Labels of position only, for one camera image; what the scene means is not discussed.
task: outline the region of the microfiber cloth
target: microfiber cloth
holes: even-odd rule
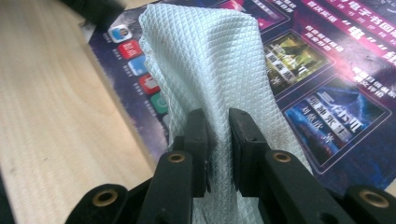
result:
[[[168,103],[170,141],[183,135],[188,113],[202,108],[214,132],[212,192],[193,201],[193,223],[262,223],[258,200],[233,186],[230,107],[247,111],[269,146],[308,163],[272,94],[257,21],[229,10],[148,5],[140,16],[146,67]]]

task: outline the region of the wooden table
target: wooden table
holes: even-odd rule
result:
[[[82,21],[56,0],[0,1],[0,165],[18,223],[63,223],[88,190],[152,176],[89,59]]]

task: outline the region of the diamond pattern fabric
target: diamond pattern fabric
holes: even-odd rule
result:
[[[193,223],[262,223],[257,199],[242,198],[233,186],[228,109],[247,111],[271,148],[308,164],[268,83],[257,21],[229,9],[168,4],[148,5],[139,21],[146,66],[168,103],[170,139],[183,134],[187,114],[197,108],[216,137],[212,192],[194,199]]]

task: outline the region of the game poster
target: game poster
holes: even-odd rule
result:
[[[238,10],[258,21],[276,103],[314,176],[344,193],[396,178],[394,0],[162,0]],[[126,10],[89,44],[156,161],[167,146],[166,102],[144,65],[138,17]]]

